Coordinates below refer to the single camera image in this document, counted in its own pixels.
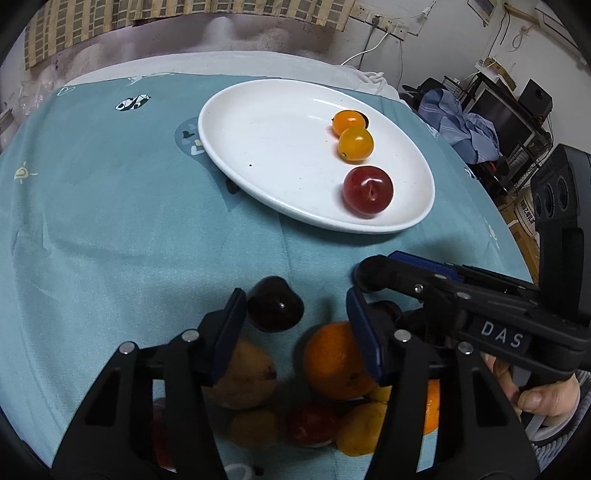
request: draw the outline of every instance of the orange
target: orange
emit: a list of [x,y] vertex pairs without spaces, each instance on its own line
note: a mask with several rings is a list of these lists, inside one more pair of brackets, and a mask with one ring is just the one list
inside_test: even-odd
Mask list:
[[[425,426],[423,435],[435,431],[439,427],[439,380],[427,382],[427,408],[425,410]],[[392,387],[376,386],[368,395],[370,400],[387,403]]]
[[383,403],[371,402],[350,411],[336,435],[337,448],[349,457],[374,453],[387,409]]
[[340,136],[337,150],[345,161],[365,160],[374,151],[374,139],[365,128],[350,127]]
[[349,322],[330,323],[314,334],[304,350],[304,369],[310,386],[334,400],[363,397],[376,386]]
[[434,432],[439,427],[439,380],[427,383],[427,409],[425,411],[425,428],[423,435]]
[[366,121],[366,118],[356,110],[343,110],[333,118],[333,132],[337,137],[340,137],[349,127],[367,128],[368,121]]

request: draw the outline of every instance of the cherry tomato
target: cherry tomato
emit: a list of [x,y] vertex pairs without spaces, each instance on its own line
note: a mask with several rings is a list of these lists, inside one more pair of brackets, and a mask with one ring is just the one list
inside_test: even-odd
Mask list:
[[338,151],[345,161],[365,160],[374,151],[374,139],[365,128],[351,127],[340,136]]
[[394,185],[388,174],[373,166],[351,170],[343,182],[343,198],[353,210],[375,215],[386,209],[394,197]]
[[162,468],[174,468],[173,460],[166,446],[166,436],[164,431],[164,410],[162,405],[154,404],[154,419],[152,421],[152,443],[154,444],[154,453],[156,462]]
[[337,137],[350,127],[367,128],[368,126],[368,118],[356,110],[343,110],[333,118],[333,132]]
[[328,445],[336,437],[339,426],[340,419],[335,411],[324,405],[304,405],[287,416],[287,434],[307,447]]

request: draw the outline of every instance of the power cord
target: power cord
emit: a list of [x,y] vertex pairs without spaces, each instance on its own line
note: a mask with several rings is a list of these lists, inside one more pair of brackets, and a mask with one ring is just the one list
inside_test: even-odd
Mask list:
[[382,44],[382,42],[386,39],[386,37],[388,35],[390,35],[390,32],[386,32],[386,34],[382,37],[382,39],[378,42],[378,44],[374,48],[370,48],[369,50],[360,51],[359,53],[356,53],[355,55],[353,55],[352,57],[348,58],[343,63],[341,63],[341,66],[342,65],[345,65],[346,63],[349,63],[351,60],[353,60],[356,57],[359,57],[360,55],[364,55],[366,53],[369,53],[371,51],[374,51],[376,48],[378,48]]
[[398,85],[396,85],[396,90],[400,88],[400,82],[402,82],[402,73],[404,72],[404,60],[402,58],[402,40],[398,40],[398,45],[400,45],[400,78],[398,79]]
[[412,17],[395,17],[395,18],[391,18],[390,20],[409,20],[411,18],[417,18],[417,17],[427,18],[436,3],[437,3],[437,0],[433,0],[433,3],[429,7],[427,7],[425,10],[423,10],[421,13],[419,13],[418,15],[413,15]]
[[497,38],[499,38],[499,35],[501,35],[501,30],[503,30],[503,22],[505,21],[507,13],[508,13],[507,10],[505,10],[505,15],[503,16],[503,20],[501,20],[501,24],[499,25],[499,31],[496,33],[496,37],[491,45],[491,49],[488,51],[487,57],[491,56],[492,49],[495,47],[496,40],[497,40]]
[[554,130],[552,129],[552,118],[548,114],[548,126],[550,127],[550,137],[552,139],[552,145],[554,145]]
[[517,195],[515,196],[515,198],[513,198],[513,201],[511,203],[508,203],[507,205],[505,205],[502,209],[500,209],[500,212],[506,212],[507,209],[511,208],[515,202],[517,201]]
[[511,42],[511,45],[513,45],[513,50],[510,50],[510,53],[513,53],[514,51],[519,50],[519,47],[521,47],[521,43],[523,42],[523,37],[525,35],[527,35],[529,33],[529,31],[534,28],[536,26],[536,24],[531,25],[530,27],[524,28],[521,27],[521,30],[519,31],[519,33],[515,36],[515,38],[513,39],[513,41]]
[[[505,17],[507,16],[507,14],[509,14],[509,21],[507,22],[507,26],[505,28],[505,34],[503,35],[503,38],[501,39],[501,43],[499,43],[499,45],[503,45],[503,42],[505,41],[505,39],[507,37],[507,32],[509,31],[509,26],[511,25],[511,14],[508,11],[505,11],[505,16],[503,17],[503,20],[501,20],[501,24],[499,26],[499,31],[496,34],[495,41],[491,45],[491,49],[488,51],[487,58],[490,58],[490,56],[491,56],[492,49],[494,48],[495,43],[496,43],[496,39],[499,38],[499,34],[501,33],[501,30],[503,29],[503,22],[505,21]],[[494,64],[497,64],[497,63],[499,63],[499,61],[497,59],[495,59],[495,61],[493,63],[491,63],[490,65],[486,66],[486,68],[490,68]],[[478,72],[474,72],[471,75],[468,75],[465,79],[461,80],[460,83],[465,82],[467,79],[472,78],[474,75],[477,75],[477,74],[478,74]]]
[[507,12],[509,14],[509,21],[507,22],[507,28],[505,29],[505,34],[503,35],[503,39],[501,40],[501,43],[499,43],[499,45],[503,45],[503,42],[505,41],[505,37],[507,36],[507,32],[509,31],[509,26],[511,25],[511,14],[509,12]]
[[[369,35],[368,35],[368,39],[365,41],[365,45],[363,46],[363,49],[366,50],[368,45],[369,45],[369,40],[371,40],[372,35],[375,32],[375,29],[378,28],[378,24],[379,24],[379,17],[376,15],[372,21],[371,21],[371,30],[369,30]],[[361,59],[359,61],[359,66],[357,67],[358,70],[361,70],[361,65],[363,64],[363,58],[365,57],[365,53],[363,53],[361,55]]]

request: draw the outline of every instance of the white cable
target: white cable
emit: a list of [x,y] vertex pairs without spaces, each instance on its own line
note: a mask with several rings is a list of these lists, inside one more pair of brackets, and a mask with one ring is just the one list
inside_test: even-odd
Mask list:
[[[487,65],[486,67],[484,66],[484,64],[482,64],[482,66],[483,66],[483,68],[488,69],[488,68],[492,67],[495,63],[499,63],[499,61],[495,60],[494,62],[492,62],[490,65]],[[478,75],[479,73],[480,73],[480,70],[472,73],[471,75],[468,75],[465,79],[460,80],[460,83],[465,82],[467,79],[472,78],[474,75]]]
[[370,51],[374,51],[376,48],[378,48],[382,44],[382,42],[386,39],[386,37],[388,35],[390,35],[390,32],[386,32],[386,34],[382,37],[382,39],[378,42],[378,44],[374,48],[370,48],[369,50],[365,50],[365,51],[360,51],[359,53],[353,55],[351,58],[349,58],[349,59],[345,60],[343,63],[341,63],[341,66],[350,62],[355,57],[359,57],[360,55],[363,55],[364,53],[369,53]]
[[[519,33],[515,36],[515,38],[511,42],[511,45],[513,45],[513,50],[509,50],[509,53],[513,53],[513,52],[519,50],[519,47],[521,47],[521,43],[523,42],[523,37],[525,35],[528,35],[530,33],[530,30],[534,27],[537,27],[537,25],[533,24],[532,26],[530,26],[528,28],[521,27]],[[517,39],[519,39],[519,42],[517,43],[517,46],[515,46],[515,40],[517,40]]]
[[437,3],[437,0],[433,0],[433,3],[431,4],[431,6],[427,7],[425,10],[423,10],[418,15],[413,15],[412,17],[394,17],[394,18],[390,18],[390,20],[410,20],[411,18],[417,18],[417,17],[427,18],[436,3]]

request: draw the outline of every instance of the electrical outlet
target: electrical outlet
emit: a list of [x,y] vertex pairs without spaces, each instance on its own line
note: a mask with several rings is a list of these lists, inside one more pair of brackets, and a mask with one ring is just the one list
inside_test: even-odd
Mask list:
[[396,37],[396,38],[399,38],[400,40],[404,40],[408,35],[408,25],[404,25],[402,23],[399,23],[394,28],[392,35],[394,35],[394,37]]
[[379,18],[378,28],[380,30],[383,30],[388,33],[393,33],[396,26],[397,26],[396,20],[391,20],[391,19],[385,18],[385,17]]
[[371,9],[367,5],[361,2],[355,2],[353,10],[351,10],[351,14],[349,16],[357,20],[361,20],[362,22],[367,22],[370,13]]

